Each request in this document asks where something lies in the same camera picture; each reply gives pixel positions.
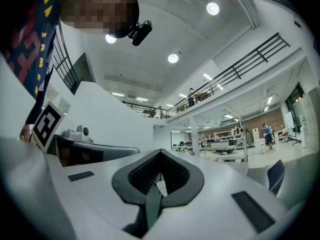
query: person in blue shirt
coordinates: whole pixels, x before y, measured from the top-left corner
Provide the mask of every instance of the person in blue shirt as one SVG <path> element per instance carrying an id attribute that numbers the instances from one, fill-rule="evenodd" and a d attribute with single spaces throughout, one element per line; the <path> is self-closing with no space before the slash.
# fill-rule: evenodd
<path id="1" fill-rule="evenodd" d="M 53 72 L 52 58 L 56 26 L 64 24 L 117 38 L 127 36 L 139 19 L 138 0 L 14 0 L 3 10 L 11 27 L 0 50 L 12 72 L 35 99 L 21 138 L 29 140 L 30 127 L 42 111 L 47 86 Z"/>
<path id="2" fill-rule="evenodd" d="M 270 150 L 273 150 L 273 148 L 272 148 L 271 127 L 268 126 L 266 123 L 264 123 L 262 127 L 265 128 L 265 139 L 266 139 L 266 143 L 269 145 L 269 149 L 270 149 Z"/>

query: round ceiling light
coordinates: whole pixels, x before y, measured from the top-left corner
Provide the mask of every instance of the round ceiling light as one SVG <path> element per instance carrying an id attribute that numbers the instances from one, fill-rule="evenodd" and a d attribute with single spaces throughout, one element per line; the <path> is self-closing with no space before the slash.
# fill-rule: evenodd
<path id="1" fill-rule="evenodd" d="M 208 5 L 206 6 L 206 10 L 208 11 L 208 13 L 210 13 L 211 15 L 217 15 L 219 13 L 219 6 L 214 3 L 214 2 L 210 2 L 208 3 Z"/>
<path id="2" fill-rule="evenodd" d="M 178 60 L 179 60 L 179 57 L 176 54 L 170 54 L 168 57 L 168 61 L 170 63 L 176 63 Z"/>
<path id="3" fill-rule="evenodd" d="M 113 44 L 113 43 L 115 43 L 115 42 L 117 41 L 116 38 L 114 38 L 114 37 L 112 37 L 112 36 L 110 36 L 110 35 L 108 35 L 108 34 L 105 35 L 105 40 L 106 40 L 109 44 Z"/>

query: black rectangular panel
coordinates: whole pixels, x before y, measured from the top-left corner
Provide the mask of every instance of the black rectangular panel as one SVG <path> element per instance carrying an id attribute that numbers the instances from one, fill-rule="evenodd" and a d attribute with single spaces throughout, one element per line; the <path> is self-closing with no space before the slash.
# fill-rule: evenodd
<path id="1" fill-rule="evenodd" d="M 265 231 L 275 223 L 247 192 L 234 193 L 232 197 L 258 233 Z"/>
<path id="2" fill-rule="evenodd" d="M 82 180 L 84 178 L 95 175 L 92 171 L 85 171 L 77 174 L 68 175 L 68 178 L 71 182 Z"/>

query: fluorescent light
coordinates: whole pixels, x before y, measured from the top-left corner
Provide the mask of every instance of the fluorescent light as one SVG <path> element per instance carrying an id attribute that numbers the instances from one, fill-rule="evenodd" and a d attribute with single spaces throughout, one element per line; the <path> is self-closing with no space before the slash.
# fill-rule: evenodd
<path id="1" fill-rule="evenodd" d="M 115 43 L 115 42 L 117 41 L 116 38 L 114 38 L 114 37 L 112 37 L 112 36 L 110 36 L 110 35 L 108 35 L 108 34 L 105 35 L 105 40 L 106 40 L 109 44 L 113 44 L 113 43 Z"/>
<path id="2" fill-rule="evenodd" d="M 179 60 L 179 57 L 176 54 L 170 54 L 168 57 L 168 61 L 170 63 L 176 63 L 178 60 Z"/>
<path id="3" fill-rule="evenodd" d="M 145 101 L 145 102 L 148 101 L 146 98 L 139 98 L 139 97 L 137 97 L 136 99 L 137 99 L 137 100 L 141 100 L 141 101 Z"/>
<path id="4" fill-rule="evenodd" d="M 112 95 L 115 95 L 115 96 L 121 96 L 121 97 L 123 97 L 123 96 L 124 96 L 123 94 L 115 93 L 115 92 L 113 92 L 113 93 L 112 93 Z"/>
<path id="5" fill-rule="evenodd" d="M 209 81 L 211 81 L 211 80 L 212 80 L 212 77 L 211 77 L 211 76 L 209 76 L 207 73 L 204 73 L 204 74 L 203 74 L 203 76 L 204 76 L 205 78 L 208 78 L 208 79 L 209 79 Z"/>
<path id="6" fill-rule="evenodd" d="M 271 100 L 272 100 L 272 96 L 269 97 L 267 105 L 269 105 L 271 103 Z"/>
<path id="7" fill-rule="evenodd" d="M 214 2 L 210 2 L 206 6 L 206 10 L 211 15 L 217 15 L 219 13 L 219 6 Z"/>

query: blue chair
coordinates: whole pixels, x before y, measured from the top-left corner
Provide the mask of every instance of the blue chair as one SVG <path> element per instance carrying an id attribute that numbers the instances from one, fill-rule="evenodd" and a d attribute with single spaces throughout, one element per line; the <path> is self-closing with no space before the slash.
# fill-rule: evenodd
<path id="1" fill-rule="evenodd" d="M 277 195 L 285 176 L 285 166 L 281 159 L 268 170 L 267 175 L 269 190 Z"/>

